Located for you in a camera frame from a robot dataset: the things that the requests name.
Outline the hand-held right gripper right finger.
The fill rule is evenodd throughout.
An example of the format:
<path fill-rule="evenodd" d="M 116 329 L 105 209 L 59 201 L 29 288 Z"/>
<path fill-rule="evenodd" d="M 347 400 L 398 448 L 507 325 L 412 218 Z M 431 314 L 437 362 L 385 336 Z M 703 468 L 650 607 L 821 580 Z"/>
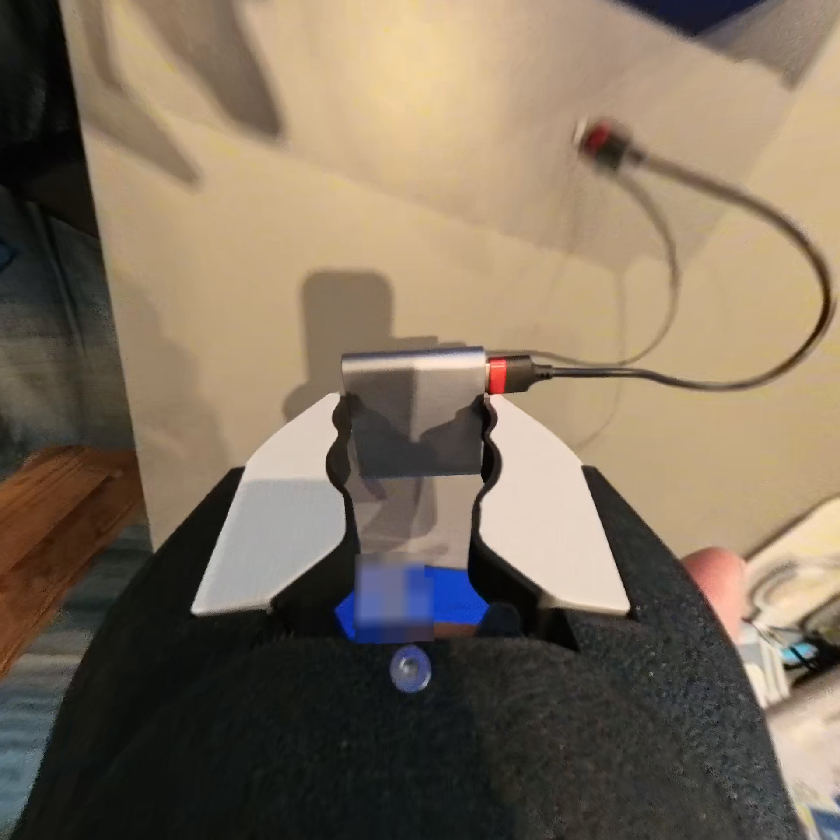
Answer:
<path fill-rule="evenodd" d="M 505 396 L 489 395 L 486 408 L 476 548 L 549 606 L 627 616 L 631 604 L 576 453 Z"/>

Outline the person's grey trousers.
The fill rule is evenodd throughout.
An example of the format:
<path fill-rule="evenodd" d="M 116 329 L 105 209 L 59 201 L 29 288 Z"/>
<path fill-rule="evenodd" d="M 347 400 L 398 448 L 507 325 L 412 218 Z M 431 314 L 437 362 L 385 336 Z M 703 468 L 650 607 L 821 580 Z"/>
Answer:
<path fill-rule="evenodd" d="M 134 449 L 98 238 L 1 191 L 1 467 L 49 446 Z"/>

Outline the grey usb hub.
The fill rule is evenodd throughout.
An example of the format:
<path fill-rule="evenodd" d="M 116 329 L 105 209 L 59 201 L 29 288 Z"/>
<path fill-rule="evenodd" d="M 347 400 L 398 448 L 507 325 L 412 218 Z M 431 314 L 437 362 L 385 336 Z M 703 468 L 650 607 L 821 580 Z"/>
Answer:
<path fill-rule="evenodd" d="M 487 388 L 483 348 L 347 353 L 341 373 L 363 478 L 480 473 Z"/>

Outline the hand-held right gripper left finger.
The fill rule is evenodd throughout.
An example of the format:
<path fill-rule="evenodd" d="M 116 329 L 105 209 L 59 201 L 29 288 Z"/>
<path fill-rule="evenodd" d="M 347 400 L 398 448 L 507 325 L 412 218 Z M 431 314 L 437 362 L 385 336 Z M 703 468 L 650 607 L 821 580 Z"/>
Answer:
<path fill-rule="evenodd" d="M 358 532 L 346 408 L 340 394 L 327 394 L 248 459 L 193 615 L 335 604 L 350 592 Z"/>

